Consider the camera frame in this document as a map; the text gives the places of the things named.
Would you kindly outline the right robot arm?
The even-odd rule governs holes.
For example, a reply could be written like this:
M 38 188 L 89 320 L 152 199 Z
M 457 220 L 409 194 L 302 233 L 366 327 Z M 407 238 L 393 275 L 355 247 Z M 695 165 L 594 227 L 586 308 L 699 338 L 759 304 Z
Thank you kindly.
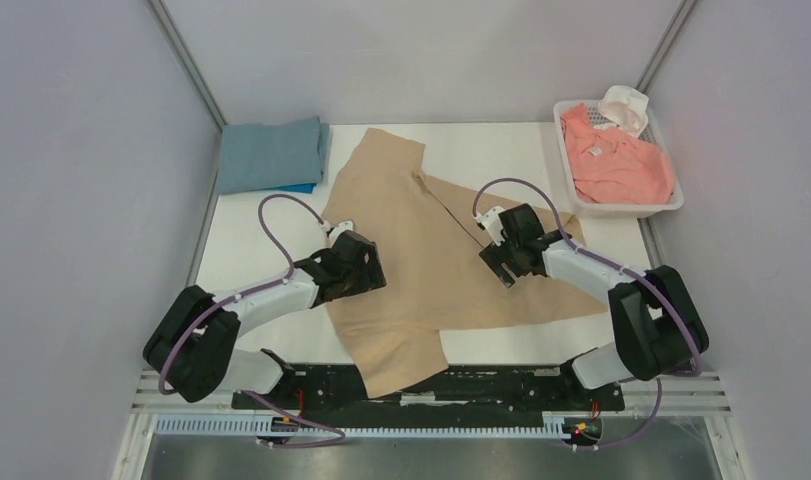
M 558 382 L 572 408 L 599 388 L 625 379 L 651 380 L 698 357 L 709 337 L 690 294 L 673 268 L 637 271 L 588 250 L 562 228 L 546 232 L 528 204 L 493 207 L 474 217 L 490 243 L 480 256 L 506 287 L 526 275 L 561 280 L 607 305 L 613 342 L 581 354 Z

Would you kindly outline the beige t shirt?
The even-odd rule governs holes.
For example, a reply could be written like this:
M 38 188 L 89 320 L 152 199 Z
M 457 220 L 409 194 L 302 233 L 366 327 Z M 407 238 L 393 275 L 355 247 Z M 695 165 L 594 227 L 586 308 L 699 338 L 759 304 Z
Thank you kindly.
M 440 334 L 550 323 L 606 311 L 561 280 L 526 276 L 506 287 L 482 261 L 489 236 L 471 206 L 511 208 L 425 174 L 423 144 L 368 129 L 335 178 L 324 217 L 351 220 L 373 241 L 383 288 L 327 305 L 370 398 L 413 386 L 448 366 Z

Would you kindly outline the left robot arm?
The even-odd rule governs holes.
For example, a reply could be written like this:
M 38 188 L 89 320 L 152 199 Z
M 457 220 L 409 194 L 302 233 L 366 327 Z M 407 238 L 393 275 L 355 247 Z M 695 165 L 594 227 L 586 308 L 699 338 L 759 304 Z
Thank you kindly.
M 271 408 L 288 405 L 295 383 L 289 366 L 269 350 L 243 351 L 236 342 L 270 321 L 385 286 L 374 242 L 345 222 L 332 245 L 294 262 L 258 285 L 210 293 L 184 288 L 143 348 L 160 390 L 199 402 L 219 389 L 251 391 Z

